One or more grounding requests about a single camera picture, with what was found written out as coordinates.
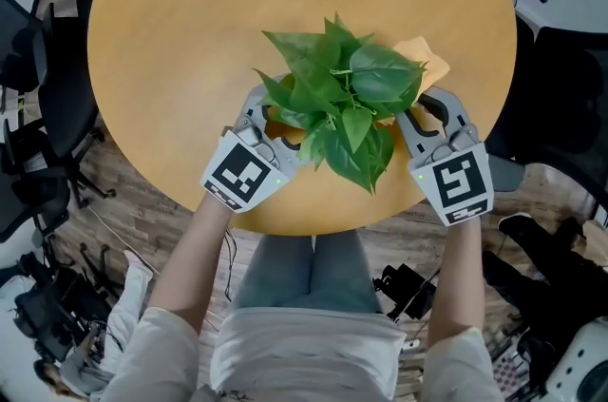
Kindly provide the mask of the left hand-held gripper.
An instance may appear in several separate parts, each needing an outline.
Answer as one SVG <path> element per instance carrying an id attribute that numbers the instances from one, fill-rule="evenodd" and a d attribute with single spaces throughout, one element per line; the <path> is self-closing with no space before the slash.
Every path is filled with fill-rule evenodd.
<path id="1" fill-rule="evenodd" d="M 240 214 L 257 207 L 294 178 L 310 159 L 300 158 L 300 144 L 265 135 L 269 105 L 264 84 L 245 99 L 235 126 L 220 137 L 200 185 L 215 199 Z"/>

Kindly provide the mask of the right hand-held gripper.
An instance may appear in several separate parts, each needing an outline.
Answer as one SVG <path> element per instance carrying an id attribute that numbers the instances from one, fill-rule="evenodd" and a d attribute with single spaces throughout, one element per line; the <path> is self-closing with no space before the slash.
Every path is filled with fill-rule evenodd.
<path id="1" fill-rule="evenodd" d="M 489 158 L 463 104 L 437 86 L 423 92 L 419 104 L 442 123 L 446 137 L 424 130 L 409 110 L 395 116 L 411 156 L 410 175 L 446 226 L 488 212 L 494 201 Z"/>

